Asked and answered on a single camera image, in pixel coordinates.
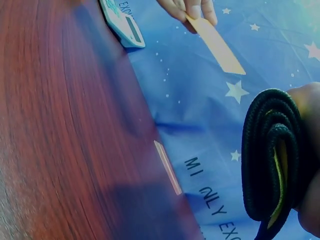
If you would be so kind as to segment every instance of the blue plastic sheet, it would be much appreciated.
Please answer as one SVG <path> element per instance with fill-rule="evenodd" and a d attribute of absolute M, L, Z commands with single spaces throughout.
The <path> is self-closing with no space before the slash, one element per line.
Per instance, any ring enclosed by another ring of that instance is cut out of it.
<path fill-rule="evenodd" d="M 146 48 L 129 58 L 206 240 L 253 240 L 241 185 L 244 118 L 262 90 L 320 77 L 319 0 L 216 0 L 217 30 L 246 75 L 224 73 L 198 35 L 156 0 L 117 0 Z M 276 240 L 314 240 L 292 211 Z"/>

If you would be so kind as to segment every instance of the reddish-brown surface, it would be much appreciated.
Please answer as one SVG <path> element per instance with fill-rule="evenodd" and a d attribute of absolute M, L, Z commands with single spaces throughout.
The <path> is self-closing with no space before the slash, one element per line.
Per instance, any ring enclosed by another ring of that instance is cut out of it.
<path fill-rule="evenodd" d="M 0 0 L 0 240 L 196 240 L 95 0 Z"/>

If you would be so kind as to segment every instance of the star print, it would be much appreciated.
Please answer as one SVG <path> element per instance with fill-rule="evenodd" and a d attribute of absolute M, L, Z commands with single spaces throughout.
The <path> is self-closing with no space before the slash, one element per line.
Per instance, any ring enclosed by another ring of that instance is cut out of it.
<path fill-rule="evenodd" d="M 239 158 L 241 157 L 241 154 L 238 153 L 238 150 L 235 150 L 235 152 L 231 152 L 230 154 L 232 156 L 231 161 L 237 161 L 237 162 L 239 161 Z"/>
<path fill-rule="evenodd" d="M 222 9 L 222 11 L 223 11 L 223 14 L 229 14 L 231 12 L 231 9 L 225 8 L 225 9 Z"/>
<path fill-rule="evenodd" d="M 304 45 L 306 49 L 309 50 L 308 58 L 316 58 L 320 62 L 320 49 L 317 48 L 315 42 L 313 41 L 311 45 Z"/>
<path fill-rule="evenodd" d="M 251 30 L 256 30 L 256 31 L 259 31 L 259 28 L 260 28 L 256 24 L 253 24 L 253 25 L 250 24 L 250 27 L 251 27 Z"/>
<path fill-rule="evenodd" d="M 249 94 L 249 92 L 243 90 L 241 80 L 234 85 L 229 82 L 226 82 L 226 84 L 228 85 L 229 91 L 226 93 L 225 96 L 234 97 L 238 104 L 240 104 L 242 96 Z"/>

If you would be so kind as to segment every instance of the calculator display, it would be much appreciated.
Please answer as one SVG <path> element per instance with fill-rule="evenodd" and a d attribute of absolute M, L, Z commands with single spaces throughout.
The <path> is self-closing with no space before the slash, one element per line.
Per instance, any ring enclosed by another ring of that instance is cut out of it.
<path fill-rule="evenodd" d="M 133 33 L 133 36 L 134 36 L 135 40 L 136 40 L 138 43 L 141 43 L 141 39 L 140 39 L 140 37 L 139 37 L 139 35 L 138 35 L 135 27 L 134 27 L 134 24 L 132 23 L 130 17 L 127 17 L 127 16 L 126 16 L 125 19 L 127 20 L 128 24 L 129 24 L 129 27 L 130 27 L 130 29 L 131 29 L 131 31 L 132 31 L 132 33 Z"/>

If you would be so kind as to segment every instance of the person's hand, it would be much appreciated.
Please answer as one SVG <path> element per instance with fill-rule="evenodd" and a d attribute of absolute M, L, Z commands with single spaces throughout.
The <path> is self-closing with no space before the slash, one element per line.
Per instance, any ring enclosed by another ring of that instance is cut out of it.
<path fill-rule="evenodd" d="M 203 17 L 213 26 L 218 23 L 213 0 L 157 0 L 157 2 L 173 18 L 182 22 L 192 33 L 194 33 L 195 30 L 187 21 L 186 13 L 191 18 L 198 19 L 201 17 L 202 12 Z"/>
<path fill-rule="evenodd" d="M 305 121 L 311 143 L 320 161 L 320 83 L 314 82 L 288 91 Z M 301 226 L 320 238 L 320 171 L 318 171 L 297 209 Z"/>

